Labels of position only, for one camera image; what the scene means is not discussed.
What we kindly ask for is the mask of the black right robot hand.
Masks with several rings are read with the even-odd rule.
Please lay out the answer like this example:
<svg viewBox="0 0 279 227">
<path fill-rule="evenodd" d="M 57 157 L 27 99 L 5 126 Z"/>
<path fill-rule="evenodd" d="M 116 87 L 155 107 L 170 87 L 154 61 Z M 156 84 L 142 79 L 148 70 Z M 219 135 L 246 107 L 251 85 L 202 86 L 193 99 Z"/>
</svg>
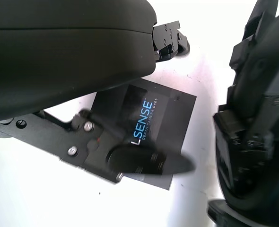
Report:
<svg viewBox="0 0 279 227">
<path fill-rule="evenodd" d="M 235 79 L 213 116 L 222 199 L 208 202 L 218 227 L 279 227 L 279 15 L 259 0 L 232 52 Z"/>
</svg>

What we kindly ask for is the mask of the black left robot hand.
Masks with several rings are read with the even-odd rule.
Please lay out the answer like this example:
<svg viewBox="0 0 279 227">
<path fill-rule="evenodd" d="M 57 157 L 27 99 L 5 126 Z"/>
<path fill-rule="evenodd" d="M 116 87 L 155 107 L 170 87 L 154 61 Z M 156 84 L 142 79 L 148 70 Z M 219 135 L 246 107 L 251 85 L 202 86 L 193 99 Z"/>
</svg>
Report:
<svg viewBox="0 0 279 227">
<path fill-rule="evenodd" d="M 0 138 L 15 138 L 117 183 L 124 174 L 194 171 L 177 152 L 131 143 L 82 110 L 64 123 L 46 112 L 150 75 L 190 52 L 175 21 L 157 25 L 146 0 L 0 0 Z"/>
</svg>

